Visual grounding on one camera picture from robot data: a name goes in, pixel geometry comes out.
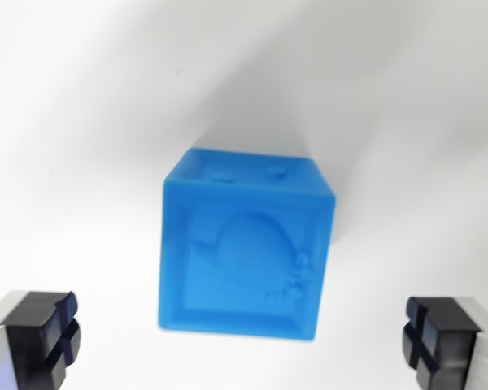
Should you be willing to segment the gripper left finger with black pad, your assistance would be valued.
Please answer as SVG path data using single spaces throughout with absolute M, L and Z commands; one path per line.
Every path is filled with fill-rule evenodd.
M 0 389 L 59 389 L 81 346 L 74 292 L 15 290 L 0 300 Z

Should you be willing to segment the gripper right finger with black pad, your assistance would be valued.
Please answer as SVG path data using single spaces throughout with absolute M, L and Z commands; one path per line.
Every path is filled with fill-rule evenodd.
M 488 389 L 488 311 L 471 297 L 409 297 L 403 355 L 422 389 Z

